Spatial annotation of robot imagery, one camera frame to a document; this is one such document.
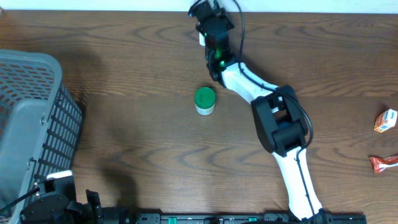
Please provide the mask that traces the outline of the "green lid jar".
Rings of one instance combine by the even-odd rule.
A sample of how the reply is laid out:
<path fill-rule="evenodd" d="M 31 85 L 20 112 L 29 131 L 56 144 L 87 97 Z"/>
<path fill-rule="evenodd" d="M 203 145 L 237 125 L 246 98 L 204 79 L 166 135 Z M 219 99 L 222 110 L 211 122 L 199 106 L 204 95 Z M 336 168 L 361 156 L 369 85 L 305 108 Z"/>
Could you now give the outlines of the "green lid jar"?
<path fill-rule="evenodd" d="M 210 87 L 201 87 L 195 92 L 195 109 L 201 115 L 209 115 L 215 109 L 216 93 Z"/>

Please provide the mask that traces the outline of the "orange Kleenex tissue pack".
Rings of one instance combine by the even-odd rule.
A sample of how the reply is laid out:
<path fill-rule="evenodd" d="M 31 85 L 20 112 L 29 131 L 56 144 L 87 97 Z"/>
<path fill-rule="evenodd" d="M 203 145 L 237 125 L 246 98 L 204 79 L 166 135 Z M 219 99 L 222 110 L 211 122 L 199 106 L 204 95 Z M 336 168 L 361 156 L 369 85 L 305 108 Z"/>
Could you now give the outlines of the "orange Kleenex tissue pack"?
<path fill-rule="evenodd" d="M 388 109 L 387 111 L 381 113 L 375 120 L 374 130 L 383 133 L 388 129 L 393 128 L 397 122 L 397 111 L 393 109 Z"/>

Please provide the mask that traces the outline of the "red Top chocolate bar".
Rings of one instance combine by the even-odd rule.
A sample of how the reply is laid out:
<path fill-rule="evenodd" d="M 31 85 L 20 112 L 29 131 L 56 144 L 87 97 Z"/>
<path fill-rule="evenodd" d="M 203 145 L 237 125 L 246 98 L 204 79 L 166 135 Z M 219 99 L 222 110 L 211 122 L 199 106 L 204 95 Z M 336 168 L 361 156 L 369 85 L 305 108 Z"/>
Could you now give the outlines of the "red Top chocolate bar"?
<path fill-rule="evenodd" d="M 373 165 L 373 170 L 375 174 L 380 174 L 382 171 L 389 167 L 395 167 L 397 166 L 398 160 L 397 160 L 397 155 L 385 157 L 385 158 L 380 158 L 380 157 L 370 157 L 369 158 L 372 165 Z"/>

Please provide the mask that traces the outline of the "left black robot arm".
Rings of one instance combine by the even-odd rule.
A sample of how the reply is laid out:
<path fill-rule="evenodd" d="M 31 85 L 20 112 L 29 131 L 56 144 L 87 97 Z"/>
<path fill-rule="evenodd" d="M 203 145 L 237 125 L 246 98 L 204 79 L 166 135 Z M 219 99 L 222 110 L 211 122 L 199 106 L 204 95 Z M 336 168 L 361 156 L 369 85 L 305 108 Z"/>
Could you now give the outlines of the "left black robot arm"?
<path fill-rule="evenodd" d="M 77 202 L 73 176 L 51 177 L 38 187 L 38 199 L 20 212 L 21 223 L 104 223 L 97 201 Z"/>

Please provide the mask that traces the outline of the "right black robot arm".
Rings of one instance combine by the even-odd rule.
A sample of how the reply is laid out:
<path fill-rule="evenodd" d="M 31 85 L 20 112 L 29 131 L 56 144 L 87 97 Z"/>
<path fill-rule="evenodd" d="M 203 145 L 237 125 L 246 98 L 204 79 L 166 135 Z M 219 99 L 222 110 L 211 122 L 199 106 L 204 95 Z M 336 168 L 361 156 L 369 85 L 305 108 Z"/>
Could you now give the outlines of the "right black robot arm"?
<path fill-rule="evenodd" d="M 251 105 L 254 124 L 263 148 L 276 159 L 289 196 L 289 210 L 301 223 L 318 223 L 322 205 L 313 188 L 307 148 L 313 125 L 294 89 L 264 81 L 235 55 L 229 45 L 234 24 L 218 1 L 195 1 L 188 15 L 197 19 L 200 42 L 210 77 L 237 93 Z"/>

